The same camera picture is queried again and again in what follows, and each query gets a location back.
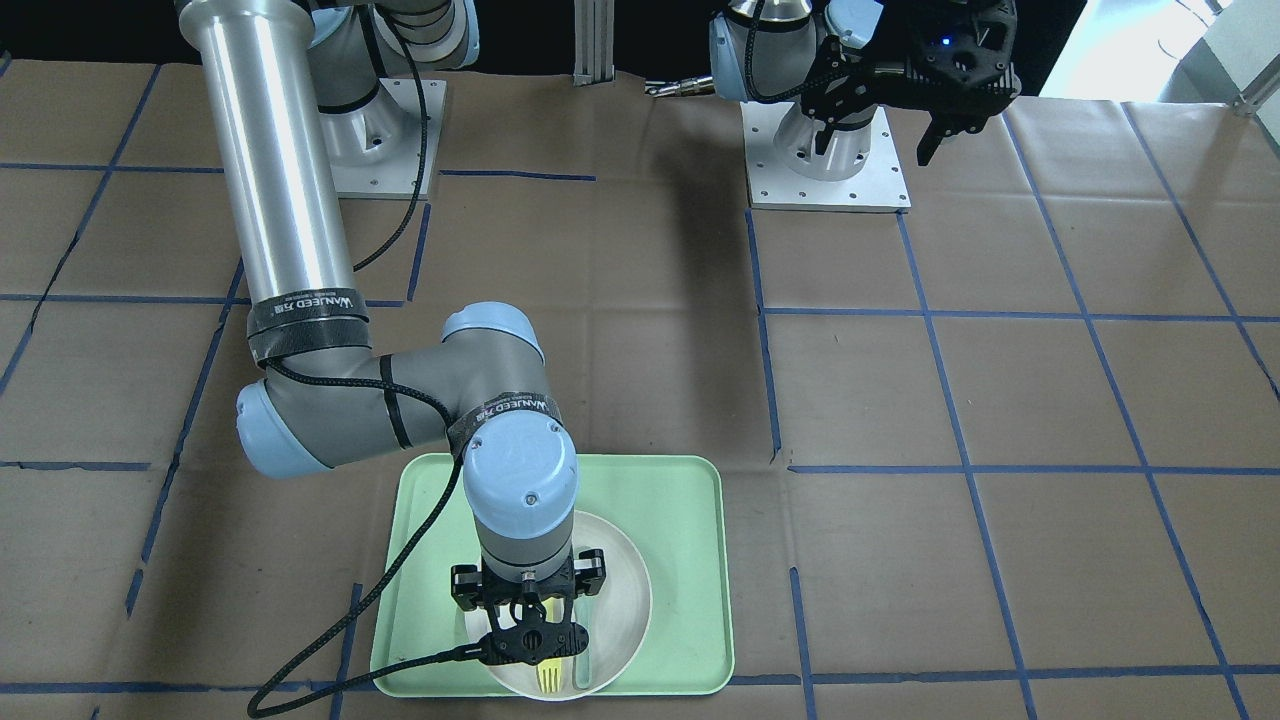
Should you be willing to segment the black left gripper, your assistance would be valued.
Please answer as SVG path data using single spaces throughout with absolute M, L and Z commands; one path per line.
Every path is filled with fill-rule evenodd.
M 887 106 L 931 114 L 916 146 L 916 164 L 928 167 L 951 126 L 983 126 L 1021 95 L 1012 1 L 829 1 L 820 20 L 800 94 L 801 114 L 824 122 L 817 156 L 833 123 Z

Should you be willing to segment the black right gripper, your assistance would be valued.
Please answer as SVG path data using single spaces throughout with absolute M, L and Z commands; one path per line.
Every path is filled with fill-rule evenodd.
M 526 606 L 545 600 L 561 600 L 570 610 L 576 598 L 599 594 L 607 579 L 605 551 L 584 550 L 571 553 L 547 577 L 534 571 L 516 580 L 499 577 L 485 562 L 451 568 L 451 596 L 465 612 L 481 610 L 490 625 L 507 618 L 517 623 Z

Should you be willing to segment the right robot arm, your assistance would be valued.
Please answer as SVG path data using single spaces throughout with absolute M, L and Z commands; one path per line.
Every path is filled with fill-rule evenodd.
M 599 556 L 573 551 L 579 459 L 529 318 L 502 302 L 448 318 L 438 345 L 378 356 L 357 291 L 296 1 L 180 1 L 198 50 L 265 377 L 237 430 L 264 475 L 293 478 L 439 439 L 462 464 L 485 585 L 595 594 Z

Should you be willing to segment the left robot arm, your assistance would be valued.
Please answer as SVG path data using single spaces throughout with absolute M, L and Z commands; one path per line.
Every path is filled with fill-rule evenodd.
M 723 99 L 814 122 L 806 159 L 878 106 L 924 111 L 924 167 L 1020 94 L 1016 32 L 1012 1 L 730 1 L 710 19 L 710 76 Z

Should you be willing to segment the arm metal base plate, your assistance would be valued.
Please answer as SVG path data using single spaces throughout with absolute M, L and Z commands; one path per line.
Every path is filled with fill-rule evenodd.
M 905 213 L 908 183 L 883 108 L 818 151 L 823 124 L 796 102 L 742 102 L 749 205 L 760 210 Z
M 419 104 L 412 79 L 383 79 L 367 105 L 323 113 L 320 126 L 340 199 L 430 197 L 448 83 L 425 79 Z

